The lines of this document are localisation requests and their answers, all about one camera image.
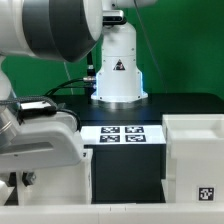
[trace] white cylindrical device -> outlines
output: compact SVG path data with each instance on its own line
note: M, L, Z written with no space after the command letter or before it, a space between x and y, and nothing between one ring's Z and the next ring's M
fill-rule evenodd
M0 0L0 54L74 62L96 44L101 0Z
M134 0L115 0L118 8L134 8ZM138 7L145 7L156 3L157 0L136 0Z
M147 98L136 67L136 31L131 24L103 29L102 67L96 81L93 102L106 107L131 107Z
M157 0L136 0L138 7L145 7L156 3ZM114 8L134 8L134 0L102 0L103 10L112 10Z

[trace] black cable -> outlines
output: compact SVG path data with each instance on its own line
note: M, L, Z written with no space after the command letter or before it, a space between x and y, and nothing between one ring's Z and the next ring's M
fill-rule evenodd
M61 89L90 89L90 88L93 88L92 86L89 86L89 85L86 85L86 86L62 86L62 87L56 87L56 88L53 88L51 90L49 90L45 96L52 96L54 95L58 90L61 90Z
M77 79L72 79L70 81L67 81L67 82L64 82L62 84L60 84L59 86L53 88L53 89L57 89L57 88L61 88L61 87L65 87L69 84L72 84L72 83L75 83L75 82L82 82L83 81L83 78L77 78ZM49 91L47 91L44 95L53 95L55 92L53 91L53 89L50 89Z
M68 109L59 109L57 110L57 112L64 112L64 113L72 115L77 121L77 131L81 132L81 129L82 129L81 120L75 112Z

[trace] green backdrop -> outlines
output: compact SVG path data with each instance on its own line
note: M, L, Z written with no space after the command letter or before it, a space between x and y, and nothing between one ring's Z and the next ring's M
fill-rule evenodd
M159 0L140 13L168 92L206 92L224 98L224 1ZM125 14L137 30L137 64L144 73L144 88L147 92L164 92L135 9L126 9ZM99 69L100 44L93 55ZM60 62L7 57L3 70L19 96L44 94L67 81ZM86 75L86 59L68 63L68 70L72 78Z

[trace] black surface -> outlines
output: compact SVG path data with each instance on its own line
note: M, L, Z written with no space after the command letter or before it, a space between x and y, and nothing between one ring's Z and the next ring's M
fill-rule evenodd
M165 145L97 145L93 203L164 203Z
M220 114L224 102L215 95L203 93L151 94L148 104L128 110L108 110L88 104L85 96L53 96L76 112L83 125L161 124L163 114Z
M163 114L221 114L224 102L212 94L151 94L148 103L128 110L88 104L85 96L56 96L83 125L161 124ZM163 203L165 145L98 145L92 159L93 203Z

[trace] black cable connector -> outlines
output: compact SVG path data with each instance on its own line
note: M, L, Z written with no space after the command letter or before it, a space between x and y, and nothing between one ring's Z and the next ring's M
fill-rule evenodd
M18 110L17 121L21 125L24 123L24 119L37 118L40 116L53 116L57 113L57 109L54 106L47 106L44 108L32 108L25 109L22 108Z

